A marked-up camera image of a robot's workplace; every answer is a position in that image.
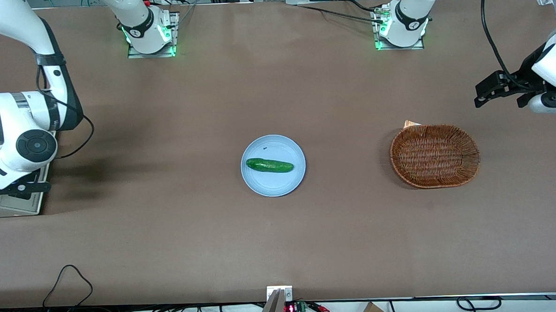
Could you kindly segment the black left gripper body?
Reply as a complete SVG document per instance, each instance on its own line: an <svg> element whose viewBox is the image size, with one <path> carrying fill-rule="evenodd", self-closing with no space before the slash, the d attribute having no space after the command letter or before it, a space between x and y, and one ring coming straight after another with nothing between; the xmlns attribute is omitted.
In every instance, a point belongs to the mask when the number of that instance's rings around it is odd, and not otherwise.
<svg viewBox="0 0 556 312"><path fill-rule="evenodd" d="M507 75L510 82L509 90L512 90L514 94L522 94L516 99L520 108L527 106L531 106L531 108L549 107L543 95L547 92L547 84L541 76L532 70L532 66L541 57L544 48L544 46L537 47L533 53L523 60L517 71Z"/></svg>

